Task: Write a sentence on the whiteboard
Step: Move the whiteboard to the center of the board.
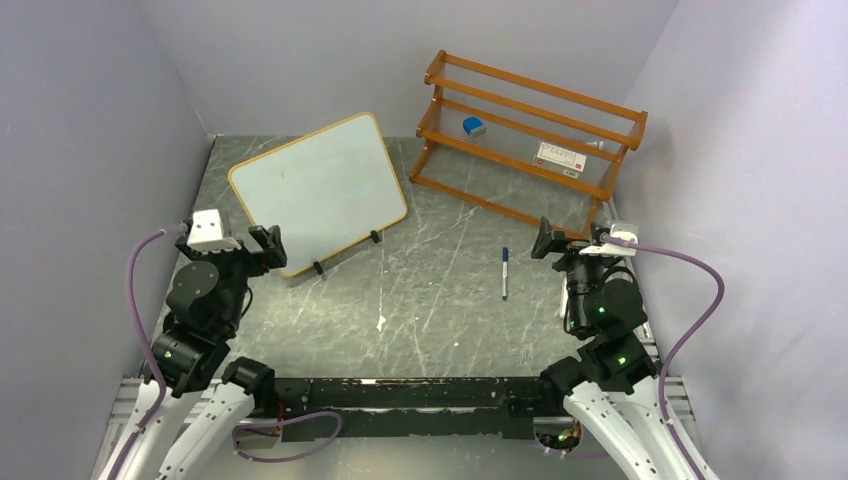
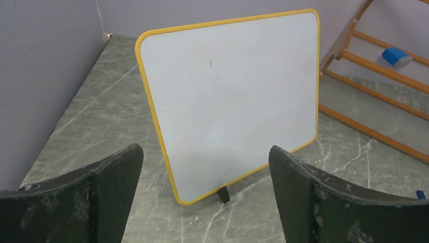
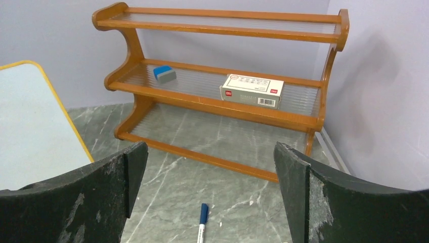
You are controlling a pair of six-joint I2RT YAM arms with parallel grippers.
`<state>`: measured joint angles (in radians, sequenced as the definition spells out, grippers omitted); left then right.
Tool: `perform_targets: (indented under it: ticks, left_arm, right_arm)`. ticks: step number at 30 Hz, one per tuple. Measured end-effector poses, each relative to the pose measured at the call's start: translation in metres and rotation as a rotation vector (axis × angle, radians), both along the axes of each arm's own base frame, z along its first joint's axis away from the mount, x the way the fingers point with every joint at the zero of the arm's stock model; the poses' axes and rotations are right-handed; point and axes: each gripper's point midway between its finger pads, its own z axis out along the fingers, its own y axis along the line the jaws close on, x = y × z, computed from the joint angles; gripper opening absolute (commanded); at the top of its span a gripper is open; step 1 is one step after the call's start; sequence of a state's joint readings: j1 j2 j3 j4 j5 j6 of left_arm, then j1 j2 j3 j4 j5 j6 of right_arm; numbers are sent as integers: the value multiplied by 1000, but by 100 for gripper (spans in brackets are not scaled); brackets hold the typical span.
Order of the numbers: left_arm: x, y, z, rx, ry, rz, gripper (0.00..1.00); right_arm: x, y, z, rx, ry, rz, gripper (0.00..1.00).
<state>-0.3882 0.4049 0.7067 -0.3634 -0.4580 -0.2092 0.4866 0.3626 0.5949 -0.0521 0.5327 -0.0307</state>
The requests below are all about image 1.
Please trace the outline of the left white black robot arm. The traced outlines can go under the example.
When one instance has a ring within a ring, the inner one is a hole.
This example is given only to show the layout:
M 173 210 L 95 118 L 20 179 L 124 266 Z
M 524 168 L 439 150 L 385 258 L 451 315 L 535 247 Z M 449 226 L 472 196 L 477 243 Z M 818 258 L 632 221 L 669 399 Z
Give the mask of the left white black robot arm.
M 239 358 L 212 384 L 246 312 L 249 279 L 287 263 L 278 226 L 248 233 L 258 250 L 232 237 L 221 220 L 192 220 L 160 229 L 131 251 L 125 288 L 146 368 L 101 478 L 188 479 L 242 419 L 275 406 L 274 372 L 261 362 Z M 189 262 L 166 296 L 162 332 L 149 340 L 134 296 L 135 265 L 144 247 L 171 234 Z

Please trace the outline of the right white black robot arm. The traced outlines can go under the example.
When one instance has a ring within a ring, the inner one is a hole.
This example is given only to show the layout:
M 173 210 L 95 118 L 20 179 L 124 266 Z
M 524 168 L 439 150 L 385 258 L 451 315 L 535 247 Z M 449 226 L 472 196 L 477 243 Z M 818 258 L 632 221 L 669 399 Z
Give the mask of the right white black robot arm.
M 552 264 L 565 275 L 559 315 L 564 331 L 583 344 L 577 355 L 540 375 L 542 406 L 565 413 L 570 423 L 536 425 L 534 435 L 544 448 L 569 454 L 589 432 L 630 479 L 714 479 L 668 399 L 669 364 L 653 360 L 636 333 L 648 316 L 635 274 L 623 261 L 638 252 L 683 260 L 715 280 L 716 296 L 684 334 L 689 339 L 723 299 L 724 281 L 714 268 L 640 243 L 633 225 L 593 223 L 588 238 L 577 239 L 541 218 L 531 256 L 559 254 Z

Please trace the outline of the white blue marker pen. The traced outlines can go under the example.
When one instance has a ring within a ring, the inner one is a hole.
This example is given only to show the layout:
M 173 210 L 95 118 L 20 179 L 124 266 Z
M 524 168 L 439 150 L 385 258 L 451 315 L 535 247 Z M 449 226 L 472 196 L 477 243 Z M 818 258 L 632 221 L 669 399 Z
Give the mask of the white blue marker pen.
M 508 274 L 509 274 L 509 248 L 504 246 L 502 248 L 502 270 L 501 270 L 501 298 L 503 301 L 506 301 L 509 297 L 509 283 L 508 283 Z

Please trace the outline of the yellow framed whiteboard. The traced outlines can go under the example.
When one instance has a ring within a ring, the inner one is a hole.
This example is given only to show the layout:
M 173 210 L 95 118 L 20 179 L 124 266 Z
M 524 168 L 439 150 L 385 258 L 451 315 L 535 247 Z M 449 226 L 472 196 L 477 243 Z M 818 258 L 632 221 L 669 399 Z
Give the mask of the yellow framed whiteboard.
M 360 112 L 233 166 L 254 225 L 278 226 L 294 277 L 403 220 L 408 205 L 376 117 Z

